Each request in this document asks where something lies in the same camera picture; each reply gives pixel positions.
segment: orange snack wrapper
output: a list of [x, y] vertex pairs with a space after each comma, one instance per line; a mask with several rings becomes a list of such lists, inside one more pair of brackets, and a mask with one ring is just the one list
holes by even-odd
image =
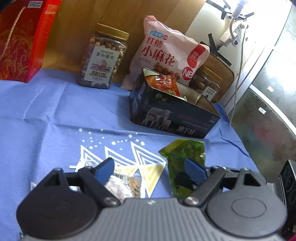
[[146, 81], [150, 87], [163, 91], [165, 93], [181, 97], [174, 74], [146, 76]]

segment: white cable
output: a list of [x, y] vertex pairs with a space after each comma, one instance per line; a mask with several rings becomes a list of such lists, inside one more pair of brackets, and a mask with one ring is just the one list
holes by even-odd
[[232, 31], [232, 24], [233, 24], [233, 22], [234, 22], [234, 19], [232, 18], [232, 19], [230, 20], [229, 31], [230, 31], [231, 37], [232, 37], [233, 39], [235, 39], [235, 36], [234, 36], [234, 34], [233, 34], [233, 31]]
[[237, 101], [237, 87], [238, 87], [238, 84], [239, 84], [239, 79], [240, 79], [240, 76], [241, 76], [241, 73], [242, 73], [242, 62], [243, 62], [243, 57], [244, 57], [244, 39], [245, 39], [245, 36], [246, 36], [246, 31], [247, 31], [247, 27], [244, 31], [244, 37], [242, 39], [242, 52], [241, 52], [241, 64], [240, 64], [240, 67], [239, 67], [239, 75], [237, 77], [237, 83], [235, 85], [235, 92], [234, 92], [234, 107], [233, 107], [233, 112], [231, 114], [231, 117], [229, 119], [229, 125], [231, 125], [232, 123], [232, 119], [233, 119], [233, 116], [234, 116], [234, 112], [235, 112], [235, 106], [236, 106], [236, 101]]

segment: red gift box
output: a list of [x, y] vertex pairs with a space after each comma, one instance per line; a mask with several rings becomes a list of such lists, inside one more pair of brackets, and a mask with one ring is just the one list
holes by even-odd
[[27, 83], [41, 68], [48, 36], [61, 1], [16, 0], [0, 14], [0, 56], [20, 15], [0, 59], [1, 80]]

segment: gift box rope handle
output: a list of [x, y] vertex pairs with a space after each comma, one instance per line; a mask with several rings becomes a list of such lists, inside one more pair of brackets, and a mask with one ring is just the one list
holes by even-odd
[[23, 7], [23, 8], [19, 11], [19, 14], [17, 15], [17, 17], [16, 17], [16, 19], [15, 19], [15, 22], [14, 22], [13, 25], [12, 25], [12, 28], [11, 28], [11, 30], [10, 30], [10, 32], [9, 32], [9, 35], [8, 35], [7, 41], [6, 41], [5, 46], [4, 46], [4, 49], [3, 49], [3, 52], [2, 52], [2, 54], [1, 54], [0, 61], [1, 61], [1, 59], [3, 58], [5, 52], [6, 52], [7, 48], [8, 48], [8, 45], [9, 45], [10, 38], [11, 38], [11, 35], [12, 35], [12, 33], [13, 33], [13, 30], [14, 30], [14, 28], [15, 28], [15, 26], [16, 26], [16, 24], [17, 24], [17, 22], [18, 22], [18, 20], [19, 20], [19, 18], [20, 18], [20, 16], [21, 16], [22, 12], [25, 10], [25, 8], [26, 8], [26, 7]]

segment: gold jar lid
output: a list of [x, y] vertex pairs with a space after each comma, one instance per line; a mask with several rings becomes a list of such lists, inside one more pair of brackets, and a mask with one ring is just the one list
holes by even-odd
[[129, 37], [129, 33], [123, 32], [119, 29], [112, 28], [110, 26], [100, 24], [100, 23], [96, 24], [96, 32], [109, 35], [111, 37], [125, 40], [125, 41], [128, 40], [128, 37]]
[[220, 78], [218, 75], [216, 75], [213, 71], [209, 70], [207, 67], [205, 66], [201, 66], [200, 70], [204, 73], [206, 73], [207, 75], [209, 75], [211, 78], [213, 78], [217, 83], [221, 83], [222, 78]]

